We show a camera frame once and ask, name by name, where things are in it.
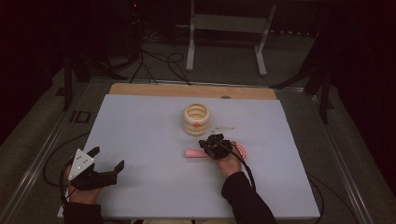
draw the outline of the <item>wooden edge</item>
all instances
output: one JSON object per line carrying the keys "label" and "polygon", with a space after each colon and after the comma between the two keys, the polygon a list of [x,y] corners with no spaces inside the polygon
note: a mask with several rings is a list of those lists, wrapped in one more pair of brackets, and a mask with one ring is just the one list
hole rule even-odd
{"label": "wooden edge", "polygon": [[186,96],[233,99],[276,100],[271,89],[224,87],[224,86],[180,86],[116,83],[109,94],[116,95],[149,95],[149,96]]}

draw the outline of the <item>hand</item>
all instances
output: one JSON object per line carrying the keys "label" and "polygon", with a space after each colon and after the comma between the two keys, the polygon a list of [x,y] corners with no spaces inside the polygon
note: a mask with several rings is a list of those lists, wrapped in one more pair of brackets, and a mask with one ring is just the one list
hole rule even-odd
{"label": "hand", "polygon": [[[233,146],[233,152],[239,156],[239,151],[235,147],[236,143],[231,142],[231,145]],[[221,174],[226,179],[228,178],[228,176],[233,175],[236,172],[242,171],[241,161],[238,160],[235,155],[231,153],[226,158],[215,160],[215,163],[218,165]]]}
{"label": "hand", "polygon": [[[72,166],[69,165],[64,171],[64,177],[68,177]],[[68,193],[70,195],[70,203],[85,203],[85,204],[96,204],[96,199],[103,188],[91,189],[91,190],[78,190],[71,186],[69,181]]]}

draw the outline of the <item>pink object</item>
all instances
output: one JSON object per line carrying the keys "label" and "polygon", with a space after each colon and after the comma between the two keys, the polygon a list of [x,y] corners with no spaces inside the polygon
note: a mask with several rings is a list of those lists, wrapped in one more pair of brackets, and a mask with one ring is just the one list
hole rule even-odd
{"label": "pink object", "polygon": [[[245,151],[245,149],[241,145],[238,145],[238,144],[236,144],[236,148],[238,149],[242,158],[245,159],[247,157],[247,152]],[[186,149],[186,158],[205,158],[205,157],[208,157],[208,156],[202,150]]]}

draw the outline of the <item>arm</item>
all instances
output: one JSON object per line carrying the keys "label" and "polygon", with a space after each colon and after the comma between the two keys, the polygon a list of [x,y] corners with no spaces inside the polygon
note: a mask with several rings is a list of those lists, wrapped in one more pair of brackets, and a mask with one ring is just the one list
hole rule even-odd
{"label": "arm", "polygon": [[[71,166],[64,172],[69,176]],[[101,206],[96,204],[96,199],[102,189],[78,190],[69,183],[68,192],[72,192],[69,203],[64,205],[65,224],[103,224]]]}
{"label": "arm", "polygon": [[242,172],[241,162],[232,154],[217,160],[221,174],[226,178],[221,195],[233,209],[233,215],[238,224],[265,223],[274,224],[276,220],[267,204],[260,195],[252,189]]}

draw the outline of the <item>gray carpet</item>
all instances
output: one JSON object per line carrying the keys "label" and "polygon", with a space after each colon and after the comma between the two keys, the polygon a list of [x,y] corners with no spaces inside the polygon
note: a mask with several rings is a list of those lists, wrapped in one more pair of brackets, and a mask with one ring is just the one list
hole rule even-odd
{"label": "gray carpet", "polygon": [[[259,77],[252,44],[232,47],[222,43],[197,43],[194,71],[186,73],[193,83],[212,83],[230,85],[248,85],[265,87],[297,74],[304,57],[312,46],[314,39],[302,36],[270,35],[263,57],[267,65],[268,77]],[[183,41],[147,43],[143,49],[169,55],[174,52],[187,54],[187,44]],[[185,59],[180,63],[184,70]],[[157,80],[180,81],[168,65],[148,55],[144,56],[148,67],[142,68],[134,82],[147,83],[148,70]],[[138,64],[121,72],[131,77]],[[73,110],[92,113],[88,123],[68,123],[58,134],[53,148],[58,149],[47,167],[49,181],[57,183],[62,164],[83,147],[100,104],[111,87],[117,82],[107,77],[94,77],[89,84],[76,85],[76,90],[83,90],[81,97],[76,97]],[[55,96],[62,87],[62,71],[54,78],[54,85],[32,108],[30,113],[14,130],[0,150],[0,209],[7,208],[12,194],[21,182],[40,149],[46,145],[51,130],[62,115],[63,98]],[[302,87],[304,80],[295,83]],[[290,124],[290,128],[299,149],[301,159],[308,176],[312,179],[313,192],[324,214],[319,223],[357,223],[359,215],[350,201],[348,185],[345,184],[342,171],[332,153],[327,131],[331,131],[335,143],[340,149],[348,171],[353,176],[361,194],[364,206],[369,212],[372,223],[396,223],[395,198],[373,162],[358,130],[344,109],[332,88],[331,101],[334,109],[329,110],[330,125],[324,126],[317,117],[316,105],[311,97],[300,93],[300,89],[286,89],[276,92],[281,101]],[[21,206],[15,209],[13,223],[63,223],[56,217],[60,207],[59,190],[48,185],[40,174]],[[279,223],[316,223],[315,220],[279,220]]]}

